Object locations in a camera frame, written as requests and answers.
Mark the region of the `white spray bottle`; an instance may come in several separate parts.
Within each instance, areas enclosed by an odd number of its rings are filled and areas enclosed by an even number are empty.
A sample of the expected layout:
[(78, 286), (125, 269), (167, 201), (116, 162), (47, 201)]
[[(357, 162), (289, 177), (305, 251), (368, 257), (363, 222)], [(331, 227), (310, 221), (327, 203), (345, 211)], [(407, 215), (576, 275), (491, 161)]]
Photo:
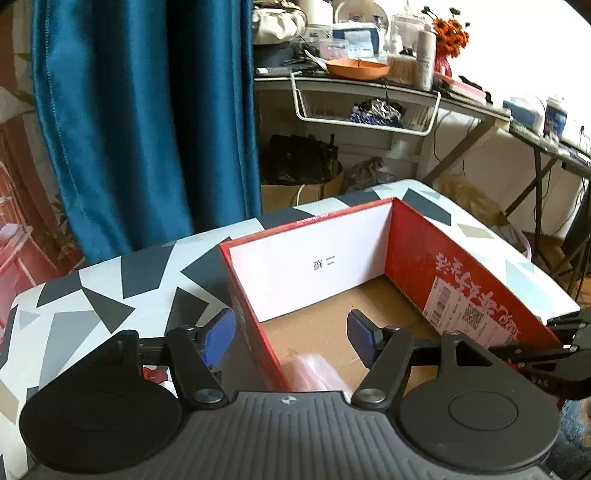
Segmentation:
[(432, 89), (436, 52), (437, 35), (430, 25), (425, 25), (419, 31), (416, 50), (415, 86), (421, 90), (429, 91)]

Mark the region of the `teal blue curtain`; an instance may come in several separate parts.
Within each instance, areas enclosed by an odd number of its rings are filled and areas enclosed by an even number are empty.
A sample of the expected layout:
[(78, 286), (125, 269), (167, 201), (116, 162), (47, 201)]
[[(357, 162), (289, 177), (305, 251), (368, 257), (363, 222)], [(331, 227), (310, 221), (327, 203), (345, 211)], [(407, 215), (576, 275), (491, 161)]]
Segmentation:
[(36, 108), (92, 263), (259, 215), (249, 1), (37, 1)]

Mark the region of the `geometric patterned tablecloth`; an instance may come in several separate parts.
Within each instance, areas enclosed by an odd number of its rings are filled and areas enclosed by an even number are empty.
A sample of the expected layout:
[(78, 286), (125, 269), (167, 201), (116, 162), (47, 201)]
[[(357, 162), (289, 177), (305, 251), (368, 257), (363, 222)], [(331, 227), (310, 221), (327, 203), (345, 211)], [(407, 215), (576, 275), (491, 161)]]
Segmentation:
[(1, 343), (1, 475), (33, 466), (18, 430), (24, 403), (112, 334), (157, 337), (170, 326), (204, 325), (231, 304), (221, 242), (346, 208), (398, 198), (451, 236), (539, 319), (577, 310), (543, 270), (445, 196), (416, 180), (273, 212), (126, 254), (35, 286), (13, 301)]

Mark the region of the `cotton swab container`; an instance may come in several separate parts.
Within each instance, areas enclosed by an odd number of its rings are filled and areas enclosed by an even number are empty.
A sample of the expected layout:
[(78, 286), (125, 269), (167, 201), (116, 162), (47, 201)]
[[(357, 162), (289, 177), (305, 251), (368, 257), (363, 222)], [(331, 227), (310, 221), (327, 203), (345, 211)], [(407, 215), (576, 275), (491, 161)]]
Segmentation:
[(415, 83), (415, 70), (417, 59), (413, 55), (390, 54), (388, 56), (389, 73), (386, 78), (389, 81), (402, 85)]

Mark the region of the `pink book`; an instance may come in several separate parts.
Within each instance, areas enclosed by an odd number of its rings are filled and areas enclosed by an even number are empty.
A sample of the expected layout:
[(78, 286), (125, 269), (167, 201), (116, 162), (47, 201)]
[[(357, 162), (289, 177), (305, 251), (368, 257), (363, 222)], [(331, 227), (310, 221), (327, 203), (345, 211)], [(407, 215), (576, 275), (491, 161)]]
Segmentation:
[(450, 95), (461, 96), (481, 104), (487, 103), (486, 93), (482, 89), (439, 72), (434, 74), (434, 85)]

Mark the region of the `orange bowl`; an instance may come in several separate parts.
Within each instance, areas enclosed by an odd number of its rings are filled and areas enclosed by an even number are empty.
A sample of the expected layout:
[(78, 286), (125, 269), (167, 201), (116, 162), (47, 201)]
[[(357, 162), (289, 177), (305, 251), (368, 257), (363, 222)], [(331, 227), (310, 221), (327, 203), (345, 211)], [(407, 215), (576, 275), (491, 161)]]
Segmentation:
[(332, 75), (352, 80), (378, 80), (390, 72), (390, 65), (361, 59), (339, 58), (325, 62)]

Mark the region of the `red cardboard box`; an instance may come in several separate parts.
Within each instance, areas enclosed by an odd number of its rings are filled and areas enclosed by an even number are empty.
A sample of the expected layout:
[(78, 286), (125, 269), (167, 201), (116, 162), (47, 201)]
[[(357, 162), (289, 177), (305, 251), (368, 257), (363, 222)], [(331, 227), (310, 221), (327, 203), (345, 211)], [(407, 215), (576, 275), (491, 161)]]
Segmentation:
[(238, 325), (266, 386), (307, 389), (318, 355), (347, 386), (365, 368), (349, 312), (435, 338), (456, 328), (485, 347), (558, 345), (547, 328), (577, 303), (499, 237), (438, 225), (398, 198), (302, 218), (221, 244)]

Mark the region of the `black bag under desk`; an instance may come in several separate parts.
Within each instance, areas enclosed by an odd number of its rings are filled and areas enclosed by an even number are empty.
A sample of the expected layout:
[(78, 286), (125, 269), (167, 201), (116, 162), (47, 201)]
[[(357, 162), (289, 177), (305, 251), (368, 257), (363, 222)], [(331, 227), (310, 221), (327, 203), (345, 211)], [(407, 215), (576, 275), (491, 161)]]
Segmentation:
[(326, 143), (314, 135), (277, 135), (259, 153), (260, 176), (270, 185), (325, 184), (342, 172), (335, 135)]

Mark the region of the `cluttered white desk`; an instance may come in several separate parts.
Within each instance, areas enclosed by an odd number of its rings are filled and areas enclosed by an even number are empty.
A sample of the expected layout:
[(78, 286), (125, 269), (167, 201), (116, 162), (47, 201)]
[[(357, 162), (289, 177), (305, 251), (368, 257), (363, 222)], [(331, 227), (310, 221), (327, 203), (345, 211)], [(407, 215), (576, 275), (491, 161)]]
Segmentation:
[[(385, 79), (355, 81), (328, 74), (266, 74), (254, 81), (259, 134), (312, 135), (335, 141), (342, 164), (370, 157), (399, 177), (431, 185), (488, 137), (510, 126), (509, 114), (437, 91)], [(445, 120), (458, 115), (474, 124), (447, 154), (435, 151)]]

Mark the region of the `printed living room backdrop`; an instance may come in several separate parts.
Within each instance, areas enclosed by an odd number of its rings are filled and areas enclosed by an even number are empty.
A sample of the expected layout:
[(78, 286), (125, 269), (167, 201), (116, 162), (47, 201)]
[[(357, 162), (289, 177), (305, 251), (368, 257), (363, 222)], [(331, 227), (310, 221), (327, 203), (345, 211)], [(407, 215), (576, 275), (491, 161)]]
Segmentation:
[(33, 95), (17, 69), (31, 57), (1, 42), (1, 327), (23, 291), (70, 273), (83, 261), (53, 185), (37, 131)]

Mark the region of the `red vase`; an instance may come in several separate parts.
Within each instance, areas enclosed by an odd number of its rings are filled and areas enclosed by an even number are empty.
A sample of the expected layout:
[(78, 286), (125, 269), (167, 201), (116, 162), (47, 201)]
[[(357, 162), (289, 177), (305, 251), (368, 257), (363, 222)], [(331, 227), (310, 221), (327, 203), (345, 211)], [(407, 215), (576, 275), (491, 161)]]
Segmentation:
[(449, 62), (451, 55), (445, 51), (438, 50), (436, 52), (435, 67), (434, 71), (437, 74), (452, 77), (452, 69)]

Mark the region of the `dark red tube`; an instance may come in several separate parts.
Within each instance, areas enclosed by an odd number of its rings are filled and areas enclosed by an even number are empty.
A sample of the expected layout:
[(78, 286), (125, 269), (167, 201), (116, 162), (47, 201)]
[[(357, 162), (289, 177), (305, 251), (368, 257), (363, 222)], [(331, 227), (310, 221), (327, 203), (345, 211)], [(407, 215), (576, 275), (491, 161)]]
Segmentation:
[(169, 380), (168, 369), (165, 367), (151, 368), (149, 366), (144, 366), (142, 368), (142, 377), (152, 383), (162, 384)]

